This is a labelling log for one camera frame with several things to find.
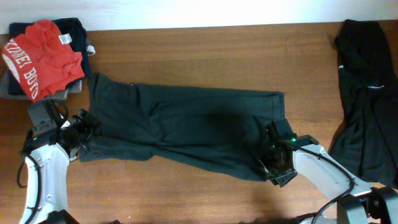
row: stack of clothes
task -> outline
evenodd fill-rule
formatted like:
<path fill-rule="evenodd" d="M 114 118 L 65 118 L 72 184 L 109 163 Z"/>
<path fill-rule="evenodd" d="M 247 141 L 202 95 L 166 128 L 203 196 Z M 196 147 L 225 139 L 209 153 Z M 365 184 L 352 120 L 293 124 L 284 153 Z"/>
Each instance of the stack of clothes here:
<path fill-rule="evenodd" d="M 13 23 L 9 42 L 2 49 L 8 69 L 0 82 L 0 97 L 56 98 L 79 93 L 82 79 L 93 75 L 86 30 L 76 18 Z"/>

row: black garment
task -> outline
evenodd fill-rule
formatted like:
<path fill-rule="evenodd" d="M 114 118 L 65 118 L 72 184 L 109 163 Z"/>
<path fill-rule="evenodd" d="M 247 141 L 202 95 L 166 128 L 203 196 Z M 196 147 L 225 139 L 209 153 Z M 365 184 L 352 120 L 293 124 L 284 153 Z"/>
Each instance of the black garment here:
<path fill-rule="evenodd" d="M 331 156 L 368 182 L 397 188 L 398 81 L 377 22 L 345 21 L 335 40 L 346 129 Z"/>
<path fill-rule="evenodd" d="M 81 25 L 79 19 L 77 18 L 68 18 L 68 19 L 57 19 L 53 21 L 55 25 L 57 25 L 58 29 L 60 29 L 61 34 L 70 34 L 72 38 L 72 42 L 70 43 L 70 47 L 74 52 L 81 52 L 81 68 L 85 73 L 85 78 L 89 78 L 93 76 L 93 72 L 90 69 L 90 64 L 88 60 L 87 50 L 86 50 L 86 39 L 87 34 L 86 30 Z M 20 23 L 15 22 L 10 24 L 9 26 L 9 37 L 14 38 L 19 34 L 24 34 L 26 27 L 32 25 L 33 23 Z M 78 82 L 80 79 L 71 82 L 74 84 Z M 25 95 L 25 92 L 21 88 L 19 82 L 15 79 L 13 75 L 10 76 L 8 93 L 10 95 Z"/>
<path fill-rule="evenodd" d="M 284 94 L 88 80 L 101 122 L 82 161 L 144 161 L 158 155 L 240 179 L 265 181 L 259 158 L 266 125 L 283 119 Z"/>

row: red t-shirt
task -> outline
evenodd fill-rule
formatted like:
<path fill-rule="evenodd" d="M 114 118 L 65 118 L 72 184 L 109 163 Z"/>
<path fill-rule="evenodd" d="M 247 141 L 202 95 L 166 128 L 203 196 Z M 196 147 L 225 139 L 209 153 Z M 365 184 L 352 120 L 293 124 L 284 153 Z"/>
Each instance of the red t-shirt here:
<path fill-rule="evenodd" d="M 42 20 L 3 47 L 3 59 L 33 102 L 64 90 L 85 75 L 80 65 L 81 52 L 62 44 L 61 35 L 52 21 Z"/>

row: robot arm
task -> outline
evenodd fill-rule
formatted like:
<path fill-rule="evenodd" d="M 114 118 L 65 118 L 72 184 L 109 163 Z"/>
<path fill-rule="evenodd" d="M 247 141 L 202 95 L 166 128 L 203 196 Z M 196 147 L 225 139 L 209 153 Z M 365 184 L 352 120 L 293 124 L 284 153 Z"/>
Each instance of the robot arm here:
<path fill-rule="evenodd" d="M 260 159 L 264 172 L 274 185 L 283 187 L 297 174 L 304 175 L 331 201 L 318 213 L 295 219 L 297 224 L 368 223 L 368 217 L 381 223 L 398 223 L 398 194 L 389 187 L 374 188 L 336 162 L 319 142 L 306 135 L 297 137 L 286 119 L 267 126 L 271 146 Z M 337 204 L 337 220 L 322 216 Z"/>
<path fill-rule="evenodd" d="M 31 105 L 28 113 L 35 126 L 21 151 L 28 168 L 28 184 L 20 223 L 78 223 L 68 214 L 67 169 L 100 122 L 83 109 L 67 121 L 68 110 L 61 101 L 41 101 Z"/>
<path fill-rule="evenodd" d="M 24 214 L 20 224 L 28 221 L 34 212 L 37 195 L 40 190 L 40 203 L 36 214 L 30 223 L 40 223 L 48 218 L 52 211 L 69 211 L 67 199 L 67 169 L 69 166 L 69 155 L 61 145 L 44 145 L 31 152 L 30 156 L 38 163 L 28 157 L 25 158 L 28 167 L 27 196 Z M 39 176 L 36 169 L 40 169 L 41 188 L 39 189 Z"/>

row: table surface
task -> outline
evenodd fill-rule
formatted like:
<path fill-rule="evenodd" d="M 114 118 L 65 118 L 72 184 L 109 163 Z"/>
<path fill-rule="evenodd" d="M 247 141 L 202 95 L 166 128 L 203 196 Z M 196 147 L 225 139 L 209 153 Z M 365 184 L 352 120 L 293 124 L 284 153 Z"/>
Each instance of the table surface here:
<path fill-rule="evenodd" d="M 398 65 L 398 23 L 382 22 Z M 337 53 L 342 23 L 89 32 L 93 71 L 131 83 L 270 90 L 285 93 L 286 118 L 298 135 L 328 149 L 342 127 Z M 0 44 L 7 37 L 0 35 Z M 0 62 L 0 72 L 5 69 Z M 69 95 L 71 113 L 88 109 L 88 88 Z M 17 223 L 18 152 L 32 127 L 28 101 L 0 99 L 0 223 Z M 22 172 L 23 182 L 26 170 Z M 70 213 L 80 223 L 272 223 L 316 212 L 327 199 L 299 175 L 283 188 L 208 172 L 161 157 L 107 159 L 68 168 Z M 333 216 L 331 208 L 326 215 Z"/>

